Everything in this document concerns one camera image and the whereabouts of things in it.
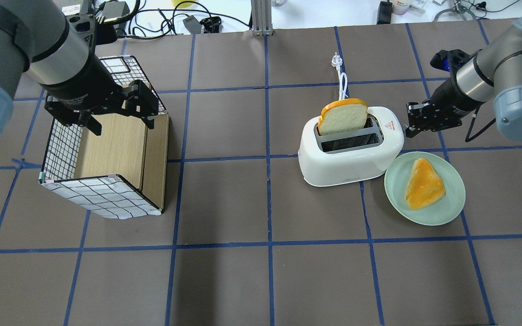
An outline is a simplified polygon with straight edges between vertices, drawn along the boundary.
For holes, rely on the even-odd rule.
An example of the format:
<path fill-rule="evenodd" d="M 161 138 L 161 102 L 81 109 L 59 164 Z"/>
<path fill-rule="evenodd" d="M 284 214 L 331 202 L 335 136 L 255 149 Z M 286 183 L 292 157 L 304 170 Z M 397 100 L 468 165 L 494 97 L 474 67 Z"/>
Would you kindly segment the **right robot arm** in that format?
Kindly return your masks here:
<path fill-rule="evenodd" d="M 441 50 L 430 64 L 449 78 L 429 99 L 408 103 L 406 137 L 461 126 L 462 118 L 493 101 L 499 132 L 522 142 L 522 17 L 484 49 Z"/>

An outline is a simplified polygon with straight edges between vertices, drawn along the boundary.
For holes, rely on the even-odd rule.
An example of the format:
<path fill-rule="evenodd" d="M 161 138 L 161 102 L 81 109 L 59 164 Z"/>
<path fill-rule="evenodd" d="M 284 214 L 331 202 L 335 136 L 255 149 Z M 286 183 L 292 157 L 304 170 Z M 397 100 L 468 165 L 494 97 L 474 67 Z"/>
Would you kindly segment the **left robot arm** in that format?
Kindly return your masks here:
<path fill-rule="evenodd" d="M 154 128 L 159 99 L 143 81 L 116 83 L 95 55 L 96 45 L 117 39 L 119 17 L 94 13 L 66 16 L 51 0 L 0 0 L 0 136 L 12 116 L 23 73 L 48 93 L 45 109 L 66 127 L 77 125 L 100 135 L 97 115 L 120 114 Z"/>

